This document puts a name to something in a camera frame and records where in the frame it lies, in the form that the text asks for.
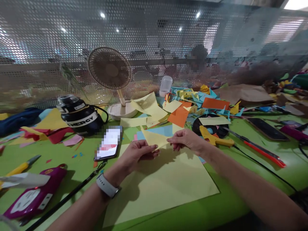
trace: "black container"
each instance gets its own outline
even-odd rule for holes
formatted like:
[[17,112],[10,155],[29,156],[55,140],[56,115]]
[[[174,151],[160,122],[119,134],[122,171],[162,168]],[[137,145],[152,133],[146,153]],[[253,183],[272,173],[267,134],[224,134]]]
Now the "black container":
[[[108,113],[95,105],[88,105],[82,99],[70,94],[58,98],[61,118],[80,136],[92,136],[103,129],[108,122]],[[97,109],[107,114],[104,122]]]

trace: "white watch band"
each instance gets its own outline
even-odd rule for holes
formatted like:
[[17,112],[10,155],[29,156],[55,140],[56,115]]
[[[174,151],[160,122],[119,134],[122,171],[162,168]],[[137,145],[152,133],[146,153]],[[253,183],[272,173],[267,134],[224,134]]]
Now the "white watch band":
[[98,178],[96,179],[97,185],[100,187],[100,189],[106,193],[110,198],[114,198],[117,192],[121,188],[115,188],[112,186],[104,177],[103,174],[99,175]]

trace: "hand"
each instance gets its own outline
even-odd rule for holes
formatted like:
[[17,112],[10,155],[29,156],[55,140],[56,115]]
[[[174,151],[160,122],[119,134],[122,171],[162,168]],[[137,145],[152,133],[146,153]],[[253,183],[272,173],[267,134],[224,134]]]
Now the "hand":
[[104,177],[118,187],[136,169],[140,160],[152,160],[158,156],[159,150],[156,148],[157,145],[149,146],[146,140],[131,142],[117,162],[104,173]]
[[173,137],[167,139],[170,145],[173,145],[173,150],[179,151],[183,147],[188,147],[194,151],[197,156],[200,156],[209,146],[212,146],[203,138],[189,129],[183,129],[174,133]]

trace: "fan base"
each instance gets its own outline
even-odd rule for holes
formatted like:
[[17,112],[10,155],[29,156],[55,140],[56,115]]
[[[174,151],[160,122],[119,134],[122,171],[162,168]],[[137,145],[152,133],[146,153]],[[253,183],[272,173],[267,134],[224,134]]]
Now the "fan base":
[[125,101],[126,106],[121,103],[113,104],[108,108],[108,114],[113,120],[121,120],[121,118],[132,118],[138,111],[131,106],[130,101]]

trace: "green table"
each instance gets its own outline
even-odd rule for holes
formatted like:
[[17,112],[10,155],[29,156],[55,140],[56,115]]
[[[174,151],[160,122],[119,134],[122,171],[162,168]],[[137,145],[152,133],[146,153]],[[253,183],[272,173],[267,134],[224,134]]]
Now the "green table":
[[[276,119],[276,116],[262,116],[262,118]],[[295,120],[302,124],[307,120],[298,118],[292,115],[281,117],[283,120]],[[109,122],[108,125],[118,125],[119,122]],[[124,128],[124,139],[122,144],[130,143],[127,137],[129,129]],[[234,132],[243,135],[251,141],[264,146],[266,149],[278,154],[286,163],[287,167],[280,169],[272,164],[270,161],[259,155],[257,152],[244,145],[239,139],[233,135],[229,135],[238,147],[246,154],[251,155],[258,161],[276,172],[279,176],[291,183],[297,190],[302,190],[308,187],[308,160],[301,154],[298,149],[297,141],[291,139],[290,142],[273,142],[265,138],[260,133],[256,132],[246,121],[242,119],[233,119],[230,129]],[[0,175],[5,175],[21,163],[27,161],[34,155],[42,155],[28,170],[31,173],[39,173],[44,169],[56,167],[59,164],[66,163],[68,165],[68,174],[62,182],[57,193],[52,198],[47,210],[64,198],[72,189],[74,189],[80,182],[86,179],[93,168],[94,150],[100,144],[100,138],[87,138],[83,144],[75,151],[74,147],[65,147],[63,144],[52,144],[49,141],[40,141],[24,148],[19,148],[19,145],[7,145],[2,156],[0,157]],[[228,147],[220,147],[227,155],[234,158],[243,166],[251,169],[259,174],[267,181],[273,183],[288,195],[293,194],[293,191],[285,183],[277,179],[271,173],[248,159],[238,150]],[[116,159],[108,161],[105,169],[110,167]],[[191,203],[187,203],[176,208],[161,211],[148,216],[140,217],[130,220],[114,227],[106,228],[106,230],[167,230],[172,227],[173,230],[184,230],[193,227],[194,230],[212,229],[236,218],[239,218],[249,212],[249,208],[239,195],[231,188],[229,183],[217,175],[209,164],[204,165],[210,176],[213,178],[220,193],[214,196],[206,197]],[[45,230],[60,214],[62,214],[68,207],[74,203],[82,193],[93,183],[93,179],[80,192],[76,194],[69,202],[67,202],[61,209],[59,209],[53,216],[51,216],[45,223],[43,223],[37,230]],[[0,213],[4,211],[19,197],[24,189],[10,189],[0,198]],[[29,222],[21,230],[25,230],[34,223],[39,217],[36,217]],[[103,224],[104,215],[97,223],[96,229],[100,230]],[[8,230],[4,223],[0,223],[0,230]]]

